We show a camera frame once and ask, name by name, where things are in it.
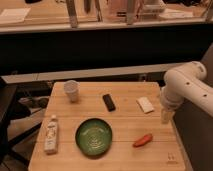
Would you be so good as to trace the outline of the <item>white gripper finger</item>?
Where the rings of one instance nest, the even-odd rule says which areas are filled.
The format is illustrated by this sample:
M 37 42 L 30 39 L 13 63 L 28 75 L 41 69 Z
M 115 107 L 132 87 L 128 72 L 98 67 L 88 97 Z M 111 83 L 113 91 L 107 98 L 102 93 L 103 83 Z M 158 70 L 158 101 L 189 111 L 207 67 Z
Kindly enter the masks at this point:
M 172 119 L 173 115 L 174 115 L 173 110 L 163 108 L 161 111 L 161 122 L 163 124 L 168 124 L 170 120 Z

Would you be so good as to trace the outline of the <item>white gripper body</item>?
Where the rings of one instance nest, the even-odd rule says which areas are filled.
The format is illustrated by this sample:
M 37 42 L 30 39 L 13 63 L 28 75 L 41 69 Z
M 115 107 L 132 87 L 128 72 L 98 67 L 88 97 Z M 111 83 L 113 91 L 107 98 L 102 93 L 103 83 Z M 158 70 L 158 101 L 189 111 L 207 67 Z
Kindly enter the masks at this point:
M 176 110 L 183 103 L 183 97 L 168 86 L 164 86 L 160 91 L 160 102 L 167 110 Z

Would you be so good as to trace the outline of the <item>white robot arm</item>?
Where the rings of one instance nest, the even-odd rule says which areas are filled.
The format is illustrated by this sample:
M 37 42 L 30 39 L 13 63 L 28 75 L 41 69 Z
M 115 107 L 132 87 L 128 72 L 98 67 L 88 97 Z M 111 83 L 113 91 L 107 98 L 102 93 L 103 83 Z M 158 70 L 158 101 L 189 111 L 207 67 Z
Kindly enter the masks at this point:
M 159 95 L 163 124 L 171 120 L 185 99 L 213 117 L 213 88 L 203 82 L 206 76 L 205 66 L 198 61 L 171 68 L 165 73 L 165 86 Z

